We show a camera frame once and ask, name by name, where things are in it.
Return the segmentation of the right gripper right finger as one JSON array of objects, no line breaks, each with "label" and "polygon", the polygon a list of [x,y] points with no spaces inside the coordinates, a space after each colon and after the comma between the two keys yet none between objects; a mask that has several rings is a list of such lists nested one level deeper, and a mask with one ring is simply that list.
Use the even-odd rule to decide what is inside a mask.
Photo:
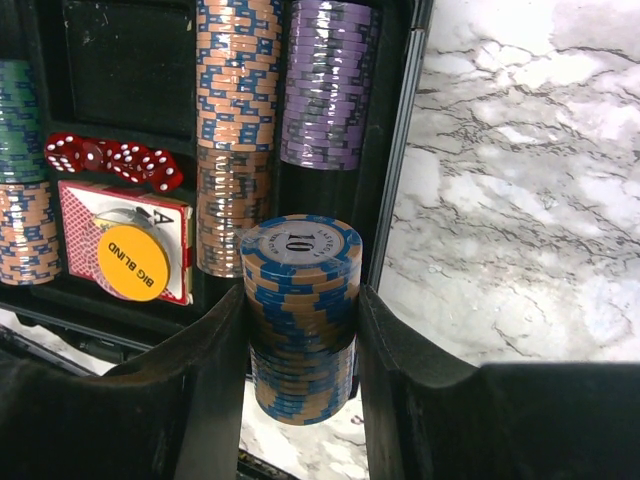
[{"label": "right gripper right finger", "polygon": [[374,479],[635,479],[635,363],[473,366],[359,296],[359,374]]}]

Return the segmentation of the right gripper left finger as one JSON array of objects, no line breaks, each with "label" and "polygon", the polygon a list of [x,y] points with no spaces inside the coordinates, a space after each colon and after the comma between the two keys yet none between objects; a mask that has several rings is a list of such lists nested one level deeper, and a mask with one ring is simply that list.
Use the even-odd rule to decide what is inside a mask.
[{"label": "right gripper left finger", "polygon": [[200,320],[102,376],[1,364],[5,479],[232,479],[248,337],[231,288]]}]

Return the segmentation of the black poker set case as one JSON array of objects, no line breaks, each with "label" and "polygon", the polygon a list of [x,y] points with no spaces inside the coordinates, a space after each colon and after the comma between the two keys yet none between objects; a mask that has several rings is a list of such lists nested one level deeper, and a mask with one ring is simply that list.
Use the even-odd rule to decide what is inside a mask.
[{"label": "black poker set case", "polygon": [[[275,214],[316,213],[355,227],[365,244],[363,278],[383,268],[415,90],[433,5],[378,1],[382,17],[363,156],[353,173],[276,164]],[[170,150],[195,198],[195,42],[192,1],[5,1],[1,55],[35,71],[43,128],[133,140]],[[77,374],[101,374],[156,346],[205,314],[232,286],[193,275],[188,307],[128,304],[68,273],[33,287],[1,289],[1,346]]]}]

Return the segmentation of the purple grey chip stack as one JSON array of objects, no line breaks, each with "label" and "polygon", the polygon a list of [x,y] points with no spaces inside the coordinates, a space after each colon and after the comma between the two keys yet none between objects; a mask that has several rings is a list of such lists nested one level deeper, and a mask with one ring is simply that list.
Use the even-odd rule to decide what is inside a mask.
[{"label": "purple grey chip stack", "polygon": [[292,4],[283,162],[324,171],[358,168],[380,23],[381,14],[362,4]]}]

